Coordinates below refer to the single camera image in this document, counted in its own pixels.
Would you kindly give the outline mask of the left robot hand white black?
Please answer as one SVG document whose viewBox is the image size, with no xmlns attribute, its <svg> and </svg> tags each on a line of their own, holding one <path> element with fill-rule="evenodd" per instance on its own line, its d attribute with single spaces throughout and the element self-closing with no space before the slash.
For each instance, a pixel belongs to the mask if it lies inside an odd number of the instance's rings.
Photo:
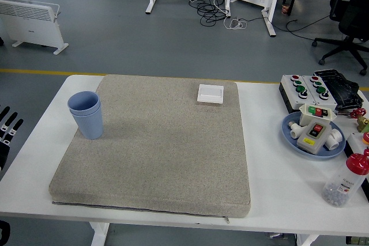
<svg viewBox="0 0 369 246">
<path fill-rule="evenodd" d="M 17 133 L 18 129 L 23 124 L 22 118 L 14 123 L 17 119 L 18 113 L 13 112 L 2 124 L 1 124 L 1 170 L 4 169 L 7 162 L 7 158 L 10 152 L 10 143 Z"/>
</svg>

